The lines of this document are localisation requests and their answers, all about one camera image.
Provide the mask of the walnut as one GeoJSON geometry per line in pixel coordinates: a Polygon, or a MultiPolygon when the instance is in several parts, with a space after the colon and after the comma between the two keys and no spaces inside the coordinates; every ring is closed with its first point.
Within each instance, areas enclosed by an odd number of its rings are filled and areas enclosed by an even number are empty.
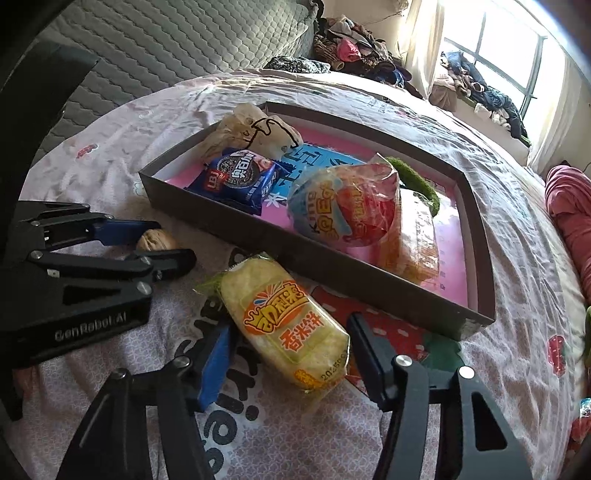
{"type": "Polygon", "coordinates": [[[136,249],[139,251],[169,251],[179,249],[179,243],[163,229],[149,229],[138,240],[136,249]]]}

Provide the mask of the blue cookie packet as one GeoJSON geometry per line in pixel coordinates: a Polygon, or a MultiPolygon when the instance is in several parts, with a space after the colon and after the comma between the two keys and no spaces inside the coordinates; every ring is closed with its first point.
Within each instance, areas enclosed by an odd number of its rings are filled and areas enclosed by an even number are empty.
{"type": "Polygon", "coordinates": [[[228,148],[204,165],[187,186],[190,193],[260,216],[263,200],[290,168],[252,150],[228,148]]]}

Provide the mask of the yellow rice cracker packet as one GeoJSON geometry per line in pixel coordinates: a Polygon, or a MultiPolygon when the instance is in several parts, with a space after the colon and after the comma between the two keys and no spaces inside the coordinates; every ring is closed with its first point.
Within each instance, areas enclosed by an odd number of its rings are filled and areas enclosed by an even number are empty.
{"type": "Polygon", "coordinates": [[[348,373],[349,334],[270,256],[250,256],[195,291],[221,300],[260,357],[298,389],[329,391],[348,373]]]}

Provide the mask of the beige sheer drawstring pouch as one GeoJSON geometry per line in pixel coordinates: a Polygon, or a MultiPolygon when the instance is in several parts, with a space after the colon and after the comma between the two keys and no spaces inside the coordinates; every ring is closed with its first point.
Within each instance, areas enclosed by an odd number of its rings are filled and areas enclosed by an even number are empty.
{"type": "Polygon", "coordinates": [[[249,150],[276,161],[303,144],[301,133],[279,116],[267,115],[256,105],[242,103],[197,144],[195,154],[198,159],[209,159],[228,149],[249,150]]]}

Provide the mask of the surprise egg toy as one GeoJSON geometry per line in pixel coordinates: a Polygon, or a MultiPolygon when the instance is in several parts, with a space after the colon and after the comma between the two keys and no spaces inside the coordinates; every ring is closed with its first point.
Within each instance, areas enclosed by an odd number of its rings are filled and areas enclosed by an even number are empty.
{"type": "Polygon", "coordinates": [[[367,247],[389,232],[399,197],[399,174],[389,161],[342,164],[304,171],[287,196],[287,215],[312,240],[367,247]]]}

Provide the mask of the clear cracker stack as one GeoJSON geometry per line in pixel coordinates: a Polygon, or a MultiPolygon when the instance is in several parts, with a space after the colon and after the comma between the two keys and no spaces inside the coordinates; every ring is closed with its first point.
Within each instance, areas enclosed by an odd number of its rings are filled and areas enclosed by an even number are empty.
{"type": "Polygon", "coordinates": [[[439,276],[439,249],[427,198],[400,190],[396,217],[378,243],[377,265],[417,285],[439,276]]]}

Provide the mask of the red white plush toy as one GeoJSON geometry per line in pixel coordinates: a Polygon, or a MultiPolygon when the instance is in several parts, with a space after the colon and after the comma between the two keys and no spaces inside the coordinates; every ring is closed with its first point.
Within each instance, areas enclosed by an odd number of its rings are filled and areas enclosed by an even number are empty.
{"type": "Polygon", "coordinates": [[[578,416],[572,423],[566,459],[570,460],[581,448],[591,429],[591,399],[586,397],[579,403],[578,416]]]}

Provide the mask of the grey quilted headboard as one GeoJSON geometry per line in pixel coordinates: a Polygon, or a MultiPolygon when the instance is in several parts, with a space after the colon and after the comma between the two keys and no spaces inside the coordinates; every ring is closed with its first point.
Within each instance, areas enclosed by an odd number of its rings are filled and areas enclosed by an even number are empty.
{"type": "Polygon", "coordinates": [[[67,101],[35,157],[109,111],[181,81],[311,56],[315,1],[74,1],[39,40],[74,46],[98,63],[67,101]]]}

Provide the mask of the dark shallow box tray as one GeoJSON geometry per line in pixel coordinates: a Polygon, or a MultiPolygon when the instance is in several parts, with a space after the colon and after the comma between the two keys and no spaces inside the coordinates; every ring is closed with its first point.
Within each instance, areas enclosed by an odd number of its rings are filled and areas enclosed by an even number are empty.
{"type": "Polygon", "coordinates": [[[325,287],[455,340],[495,321],[467,176],[375,128],[242,104],[140,171],[151,205],[325,287]]]}

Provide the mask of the dark floral pillow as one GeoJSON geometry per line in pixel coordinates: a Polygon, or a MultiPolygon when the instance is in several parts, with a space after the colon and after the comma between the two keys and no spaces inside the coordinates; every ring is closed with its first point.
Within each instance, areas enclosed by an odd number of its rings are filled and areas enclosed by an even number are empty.
{"type": "Polygon", "coordinates": [[[325,74],[331,71],[331,65],[304,57],[274,56],[264,65],[264,69],[290,73],[325,74]]]}

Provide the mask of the pink rolled blanket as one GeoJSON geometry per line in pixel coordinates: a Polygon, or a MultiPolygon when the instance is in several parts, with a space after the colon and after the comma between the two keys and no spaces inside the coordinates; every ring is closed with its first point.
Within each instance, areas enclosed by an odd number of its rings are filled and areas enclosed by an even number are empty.
{"type": "Polygon", "coordinates": [[[547,212],[557,226],[590,303],[590,179],[579,169],[567,165],[553,167],[547,176],[547,212]]]}

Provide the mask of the clothes pile in corner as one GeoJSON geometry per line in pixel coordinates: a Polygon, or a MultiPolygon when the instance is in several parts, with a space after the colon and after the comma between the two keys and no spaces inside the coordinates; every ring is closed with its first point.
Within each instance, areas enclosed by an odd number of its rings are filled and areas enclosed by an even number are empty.
{"type": "Polygon", "coordinates": [[[412,74],[386,42],[346,16],[318,19],[314,55],[315,59],[328,63],[332,71],[403,88],[423,99],[411,84],[412,74]]]}

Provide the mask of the cream curtain right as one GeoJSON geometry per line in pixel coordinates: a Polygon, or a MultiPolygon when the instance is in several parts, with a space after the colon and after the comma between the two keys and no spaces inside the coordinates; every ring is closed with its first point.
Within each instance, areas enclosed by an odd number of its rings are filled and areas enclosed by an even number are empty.
{"type": "Polygon", "coordinates": [[[541,136],[528,158],[528,166],[545,176],[552,159],[564,142],[577,108],[581,91],[578,70],[570,56],[564,55],[558,73],[550,76],[554,93],[543,116],[541,136]]]}

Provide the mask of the clothes pile on windowsill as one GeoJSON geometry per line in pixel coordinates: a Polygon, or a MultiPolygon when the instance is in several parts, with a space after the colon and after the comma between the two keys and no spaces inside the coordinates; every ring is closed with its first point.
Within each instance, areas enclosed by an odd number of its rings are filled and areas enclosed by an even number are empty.
{"type": "Polygon", "coordinates": [[[513,100],[490,86],[462,51],[441,52],[429,102],[449,112],[457,111],[461,100],[484,119],[508,131],[527,148],[531,141],[521,114],[513,100]]]}

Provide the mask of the cream curtain left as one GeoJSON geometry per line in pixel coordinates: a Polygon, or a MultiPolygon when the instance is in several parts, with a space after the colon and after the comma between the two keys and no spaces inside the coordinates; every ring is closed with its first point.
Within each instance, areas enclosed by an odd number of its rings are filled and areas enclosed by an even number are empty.
{"type": "Polygon", "coordinates": [[[415,0],[410,2],[406,22],[399,37],[405,68],[412,85],[428,98],[440,56],[445,25],[445,2],[415,0]]]}

